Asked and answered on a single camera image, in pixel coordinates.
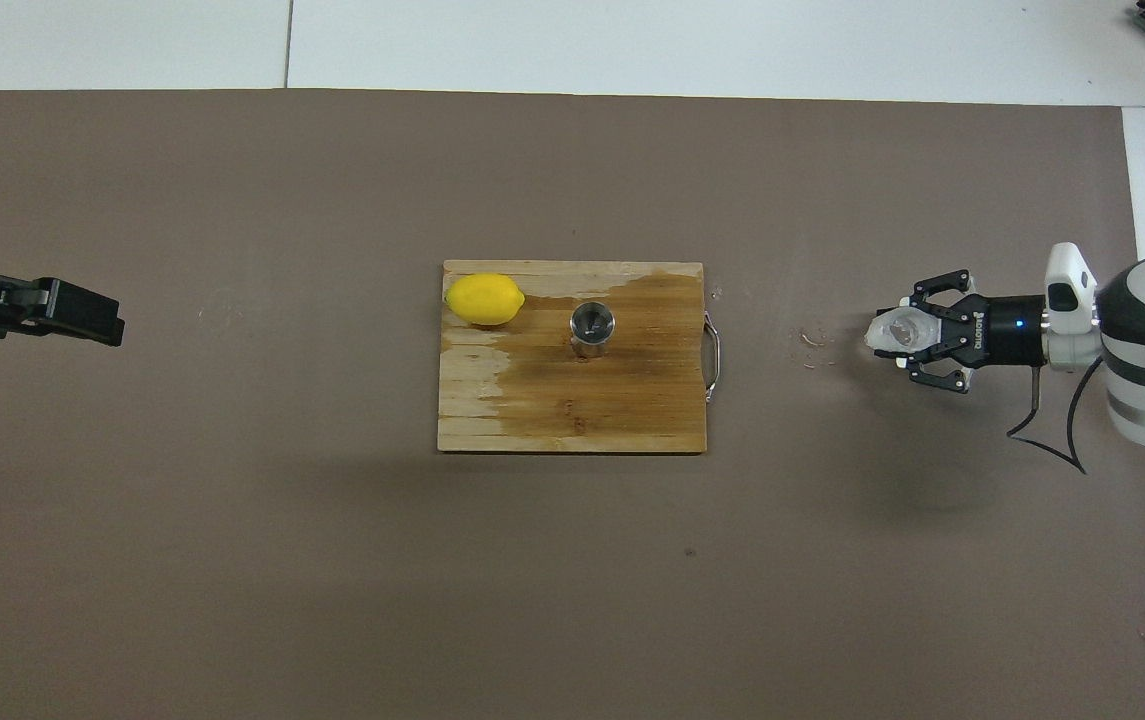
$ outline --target black cable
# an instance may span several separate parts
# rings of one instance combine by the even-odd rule
[[[1030,372],[1033,373],[1030,381],[1030,413],[1026,416],[1024,420],[1017,424],[1014,428],[1006,430],[1006,436],[1014,441],[1024,442],[1026,443],[1026,445],[1033,445],[1035,448],[1039,448],[1039,450],[1045,450],[1048,452],[1051,452],[1051,454],[1060,457],[1061,460],[1069,462],[1069,465],[1074,465],[1075,468],[1080,470],[1080,473],[1087,475],[1088,470],[1083,469],[1083,462],[1079,460],[1079,451],[1075,450],[1074,448],[1074,411],[1077,410],[1079,408],[1079,398],[1083,397],[1083,388],[1088,387],[1089,379],[1092,378],[1092,373],[1096,373],[1097,369],[1100,365],[1101,365],[1101,357],[1097,357],[1097,359],[1093,361],[1092,365],[1088,365],[1088,372],[1083,374],[1083,379],[1079,381],[1079,387],[1074,389],[1074,397],[1069,398],[1069,413],[1065,416],[1065,442],[1066,445],[1069,445],[1069,454],[1065,454],[1065,452],[1057,450],[1057,448],[1043,445],[1042,442],[1016,436],[1017,433],[1021,432],[1021,429],[1025,428],[1025,425],[1030,424],[1030,420],[1034,419],[1034,416],[1039,414],[1039,371],[1040,371],[1039,366],[1030,367]]]

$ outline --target metal cup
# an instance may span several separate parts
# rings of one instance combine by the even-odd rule
[[[608,351],[608,338],[617,319],[603,302],[582,302],[568,321],[572,329],[572,350],[581,357],[601,357]]]

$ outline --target metal handle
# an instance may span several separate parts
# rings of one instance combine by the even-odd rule
[[[714,386],[719,383],[719,372],[722,372],[722,340],[719,340],[719,331],[714,327],[714,321],[710,321],[710,311],[705,310],[705,334],[714,341],[714,377],[705,386],[705,402],[713,399]]]

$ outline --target white floor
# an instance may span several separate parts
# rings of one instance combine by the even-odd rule
[[[0,0],[0,88],[380,87],[1124,106],[1129,0]]]

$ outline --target lemon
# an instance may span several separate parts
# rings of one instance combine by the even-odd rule
[[[514,319],[526,296],[508,275],[476,272],[452,283],[443,299],[464,322],[503,325]]]

